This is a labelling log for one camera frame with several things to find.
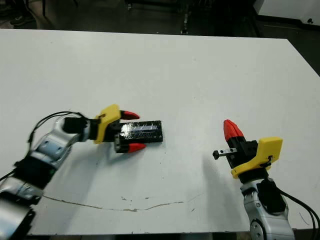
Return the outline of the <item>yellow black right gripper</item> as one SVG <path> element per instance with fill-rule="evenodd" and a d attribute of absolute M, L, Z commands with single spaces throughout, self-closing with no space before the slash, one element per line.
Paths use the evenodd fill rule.
<path fill-rule="evenodd" d="M 283 139 L 265 137 L 247 141 L 239 127 L 229 119 L 223 122 L 224 138 L 229 148 L 215 150 L 215 160 L 226 157 L 231 175 L 241 182 L 267 178 L 268 169 L 280 157 Z"/>

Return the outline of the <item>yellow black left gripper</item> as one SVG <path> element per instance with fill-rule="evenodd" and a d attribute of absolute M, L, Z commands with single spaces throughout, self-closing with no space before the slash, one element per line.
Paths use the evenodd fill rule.
<path fill-rule="evenodd" d="M 140 116 L 134 112 L 120 110 L 117 104 L 107 106 L 90 120 L 89 139 L 96 145 L 117 141 L 122 128 L 121 120 L 137 120 Z M 128 152 L 134 153 L 146 147 L 144 143 L 130 143 Z"/>

